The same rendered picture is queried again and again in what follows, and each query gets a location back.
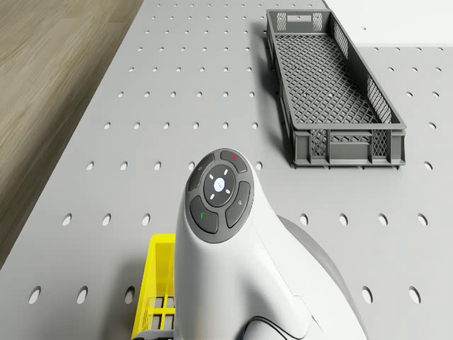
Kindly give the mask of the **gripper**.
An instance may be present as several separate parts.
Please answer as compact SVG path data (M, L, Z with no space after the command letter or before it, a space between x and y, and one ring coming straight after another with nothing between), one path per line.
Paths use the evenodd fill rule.
M133 340L173 340L174 330L146 330L138 333Z

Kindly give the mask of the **yellow basket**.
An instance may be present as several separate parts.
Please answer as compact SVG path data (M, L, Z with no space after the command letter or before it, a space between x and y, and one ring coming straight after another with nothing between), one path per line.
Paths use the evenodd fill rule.
M174 330L174 234L155 234L150 241L139 292L132 340L146 330Z

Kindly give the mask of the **dark grey basket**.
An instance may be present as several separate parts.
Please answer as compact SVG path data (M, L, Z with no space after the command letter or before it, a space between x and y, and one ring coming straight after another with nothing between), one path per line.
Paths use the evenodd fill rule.
M267 38L297 166L402 166L406 126L330 9L269 10Z

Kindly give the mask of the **white board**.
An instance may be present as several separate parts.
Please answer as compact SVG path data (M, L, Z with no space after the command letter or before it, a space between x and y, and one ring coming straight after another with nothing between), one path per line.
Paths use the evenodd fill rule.
M357 45L453 47L453 0L325 0Z

